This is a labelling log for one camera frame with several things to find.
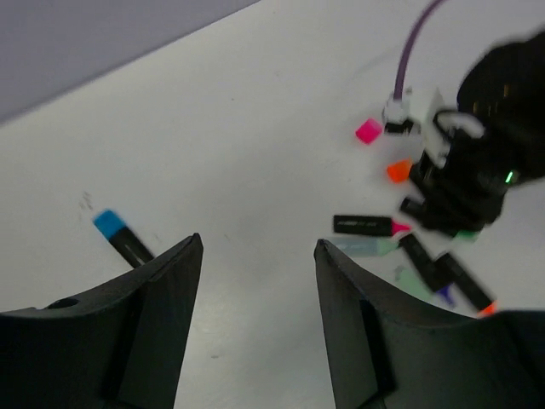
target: highlighter cap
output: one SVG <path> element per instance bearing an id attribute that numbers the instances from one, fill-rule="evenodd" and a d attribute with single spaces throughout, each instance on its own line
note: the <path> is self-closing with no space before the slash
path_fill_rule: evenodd
<path id="1" fill-rule="evenodd" d="M 126 228 L 127 224 L 113 210 L 104 210 L 93 219 L 93 224 L 106 240 L 110 240 L 119 230 Z"/>
<path id="2" fill-rule="evenodd" d="M 389 165 L 386 168 L 386 173 L 392 182 L 401 183 L 409 179 L 411 166 L 412 161 L 410 159 L 402 160 L 401 162 Z"/>
<path id="3" fill-rule="evenodd" d="M 373 143 L 381 134 L 382 125 L 373 118 L 367 119 L 367 121 L 356 130 L 356 137 L 365 145 Z"/>

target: blue highlighter cap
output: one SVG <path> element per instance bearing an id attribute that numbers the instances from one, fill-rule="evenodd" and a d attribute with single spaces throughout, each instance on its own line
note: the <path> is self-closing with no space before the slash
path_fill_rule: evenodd
<path id="1" fill-rule="evenodd" d="M 113 210 L 104 210 L 93 219 L 93 224 L 106 240 L 110 240 L 119 230 L 127 227 L 123 219 Z"/>

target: black marker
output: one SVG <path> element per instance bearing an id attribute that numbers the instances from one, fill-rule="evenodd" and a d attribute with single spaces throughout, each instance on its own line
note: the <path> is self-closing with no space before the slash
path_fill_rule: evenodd
<path id="1" fill-rule="evenodd" d="M 438 270 L 432 258 L 414 234 L 407 234 L 399 239 L 399 247 L 409 257 L 422 281 L 426 283 L 431 292 L 439 292 L 441 295 L 441 291 L 452 284 L 452 278 Z"/>
<path id="2" fill-rule="evenodd" d="M 335 233 L 358 234 L 373 237 L 392 237 L 396 233 L 410 230 L 386 216 L 333 216 Z"/>
<path id="3" fill-rule="evenodd" d="M 450 237 L 455 237 L 458 234 L 459 229 L 444 226 L 439 217 L 429 211 L 427 204 L 418 202 L 413 198 L 406 197 L 401 202 L 399 211 L 415 219 L 426 230 L 439 230 Z"/>
<path id="4" fill-rule="evenodd" d="M 143 266 L 155 258 L 113 210 L 104 210 L 95 217 L 93 223 L 133 268 Z"/>
<path id="5" fill-rule="evenodd" d="M 435 261 L 435 265 L 441 271 L 451 276 L 454 284 L 458 286 L 462 294 L 477 311 L 485 313 L 494 312 L 494 300 L 492 300 L 485 291 L 471 277 L 468 271 L 449 253 Z"/>

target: pink highlighter cap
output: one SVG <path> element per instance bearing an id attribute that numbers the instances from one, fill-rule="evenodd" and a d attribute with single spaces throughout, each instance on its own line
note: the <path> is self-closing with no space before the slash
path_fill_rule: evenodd
<path id="1" fill-rule="evenodd" d="M 399 232 L 409 232 L 409 231 L 410 231 L 410 226 L 392 221 L 392 235 L 395 235 Z"/>
<path id="2" fill-rule="evenodd" d="M 381 133 L 382 125 L 373 118 L 369 118 L 356 130 L 356 137 L 364 144 L 370 145 Z"/>

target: white surface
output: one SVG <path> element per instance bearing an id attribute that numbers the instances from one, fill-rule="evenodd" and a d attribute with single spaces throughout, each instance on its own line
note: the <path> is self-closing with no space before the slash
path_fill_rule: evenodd
<path id="1" fill-rule="evenodd" d="M 4 126 L 0 309 L 128 270 L 91 224 L 105 207 L 157 253 L 200 232 L 176 407 L 332 408 L 313 247 L 335 212 L 392 213 L 412 190 L 384 170 L 417 158 L 419 141 L 365 147 L 353 131 L 380 115 L 424 3 L 263 0 Z M 542 0 L 478 3 L 437 13 L 408 84 L 438 84 L 454 101 L 479 53 L 545 15 Z M 541 184 L 510 193 L 504 216 L 458 245 L 502 308 L 545 306 L 544 200 Z M 380 274 L 402 262 L 362 264 Z"/>

